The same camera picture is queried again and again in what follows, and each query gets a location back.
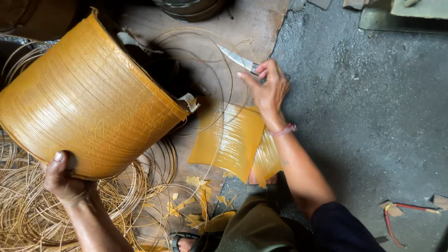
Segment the scissors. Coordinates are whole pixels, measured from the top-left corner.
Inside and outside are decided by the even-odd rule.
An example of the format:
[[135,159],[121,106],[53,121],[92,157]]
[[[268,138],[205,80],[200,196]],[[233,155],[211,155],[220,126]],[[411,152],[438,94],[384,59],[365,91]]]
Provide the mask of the scissors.
[[[228,50],[227,48],[224,48],[220,45],[217,45],[220,50],[227,56],[229,57],[231,60],[233,60],[235,63],[237,63],[238,65],[246,68],[249,72],[251,72],[252,74],[255,74],[258,76],[258,74],[255,72],[255,70],[258,67],[258,64],[255,64],[253,62],[251,62],[250,60],[247,60],[241,56],[239,56],[238,54],[231,52],[230,50]],[[284,77],[286,78],[286,80],[289,82],[289,80],[291,79],[291,77],[288,74],[284,74]],[[266,78],[263,78],[260,81],[262,84],[264,84],[266,82]]]

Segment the pink bracelet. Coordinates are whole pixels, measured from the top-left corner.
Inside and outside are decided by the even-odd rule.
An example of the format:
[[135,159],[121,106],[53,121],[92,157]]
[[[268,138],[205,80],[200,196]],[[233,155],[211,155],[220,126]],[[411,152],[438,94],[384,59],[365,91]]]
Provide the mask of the pink bracelet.
[[297,127],[295,124],[288,123],[286,128],[284,128],[280,131],[277,131],[277,132],[272,132],[272,131],[268,130],[268,133],[271,134],[271,136],[279,136],[279,135],[287,134],[289,132],[295,132],[296,130],[297,130]]

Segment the hand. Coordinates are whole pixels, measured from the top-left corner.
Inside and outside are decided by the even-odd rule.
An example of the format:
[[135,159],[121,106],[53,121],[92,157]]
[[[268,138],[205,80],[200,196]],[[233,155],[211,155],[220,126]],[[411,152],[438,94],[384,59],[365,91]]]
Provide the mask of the hand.
[[283,130],[286,128],[286,121],[280,111],[280,106],[289,90],[288,81],[275,60],[264,61],[255,72],[258,74],[259,80],[267,79],[264,85],[261,85],[259,80],[255,80],[247,72],[238,72],[238,76],[251,89],[255,105],[257,105],[267,128],[272,132]]
[[98,194],[96,181],[72,178],[66,174],[67,159],[67,154],[64,151],[59,151],[48,165],[40,163],[40,167],[45,173],[45,189],[53,193],[65,207],[75,205]]

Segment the dark sleeve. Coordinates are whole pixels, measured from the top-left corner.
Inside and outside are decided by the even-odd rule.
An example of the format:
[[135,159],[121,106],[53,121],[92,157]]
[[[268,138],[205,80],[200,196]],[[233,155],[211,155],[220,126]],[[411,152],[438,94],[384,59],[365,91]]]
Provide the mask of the dark sleeve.
[[385,252],[366,227],[337,202],[320,206],[311,217],[317,247],[332,252]]

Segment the person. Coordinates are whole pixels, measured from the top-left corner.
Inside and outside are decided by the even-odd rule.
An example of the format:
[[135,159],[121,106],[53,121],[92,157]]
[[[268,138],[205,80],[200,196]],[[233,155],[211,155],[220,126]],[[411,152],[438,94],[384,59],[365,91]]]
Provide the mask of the person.
[[[295,233],[282,220],[274,200],[277,176],[267,180],[260,191],[253,174],[249,176],[250,196],[230,220],[218,244],[200,248],[201,238],[193,234],[173,234],[171,245],[179,252],[211,251],[312,251],[384,252],[372,234],[344,206],[336,202],[333,190],[302,148],[282,114],[280,106],[289,90],[282,69],[267,60],[256,69],[258,80],[249,73],[238,76],[249,86],[269,131],[274,135],[286,182],[297,203],[311,222],[312,234]],[[262,85],[259,80],[266,78]],[[132,251],[133,248],[113,225],[96,190],[96,183],[65,175],[67,155],[57,152],[49,165],[42,165],[45,188],[66,209],[83,251]]]

